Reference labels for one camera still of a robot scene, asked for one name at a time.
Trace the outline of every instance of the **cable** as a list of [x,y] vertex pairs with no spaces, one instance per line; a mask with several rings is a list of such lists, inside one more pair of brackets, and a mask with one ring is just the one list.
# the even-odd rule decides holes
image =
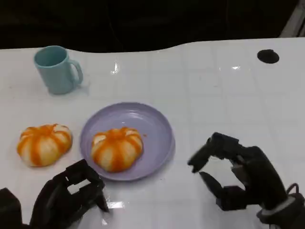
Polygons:
[[299,193],[299,185],[297,183],[293,183],[291,186],[289,186],[286,193],[289,194],[293,188],[295,188],[296,193]]

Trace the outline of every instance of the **black circular hole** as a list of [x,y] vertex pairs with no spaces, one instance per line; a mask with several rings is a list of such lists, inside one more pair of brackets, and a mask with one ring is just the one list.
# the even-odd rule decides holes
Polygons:
[[272,49],[259,51],[257,58],[264,63],[276,63],[280,60],[279,55]]

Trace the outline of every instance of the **robotic hand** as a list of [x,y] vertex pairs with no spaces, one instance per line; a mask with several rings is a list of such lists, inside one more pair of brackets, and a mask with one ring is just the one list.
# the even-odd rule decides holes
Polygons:
[[[78,192],[68,191],[70,185],[86,179],[90,183]],[[83,159],[45,184],[35,202],[29,225],[22,223],[18,199],[7,188],[1,189],[0,222],[10,229],[66,229],[95,205],[102,211],[109,211],[102,192],[104,186],[99,175]]]
[[[210,156],[228,159],[232,172],[242,182],[239,186],[225,186],[211,175],[199,172],[208,189],[216,197],[216,204],[224,211],[245,209],[247,205],[260,205],[257,217],[264,224],[277,225],[281,229],[305,228],[304,197],[298,185],[292,184],[286,191],[284,185],[263,151],[256,147],[244,147],[238,139],[214,133],[206,144],[189,160],[193,173],[199,172]],[[296,193],[289,192],[296,187]]]

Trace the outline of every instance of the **light blue mug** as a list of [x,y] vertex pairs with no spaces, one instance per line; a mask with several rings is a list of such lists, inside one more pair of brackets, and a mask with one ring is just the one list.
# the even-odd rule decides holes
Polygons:
[[[80,64],[70,60],[67,50],[63,47],[54,45],[39,50],[34,56],[34,63],[52,94],[68,93],[82,82]],[[75,66],[78,79],[74,76],[71,65]]]

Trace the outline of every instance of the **purple plate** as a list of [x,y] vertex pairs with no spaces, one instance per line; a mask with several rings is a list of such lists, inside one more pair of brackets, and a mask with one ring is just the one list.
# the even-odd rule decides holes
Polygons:
[[[91,154],[93,136],[123,126],[137,129],[143,140],[143,153],[126,171],[108,173],[94,163]],[[107,106],[92,116],[81,132],[81,154],[102,177],[111,180],[136,180],[160,168],[175,151],[175,139],[168,120],[151,106],[119,103]]]

